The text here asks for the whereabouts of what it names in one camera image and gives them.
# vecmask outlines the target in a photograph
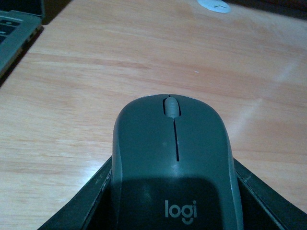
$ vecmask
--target wooden desk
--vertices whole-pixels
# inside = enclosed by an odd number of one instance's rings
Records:
[[[222,117],[233,155],[307,212],[307,23],[196,0],[74,0],[0,88],[0,229],[37,229],[112,154],[139,97]]]

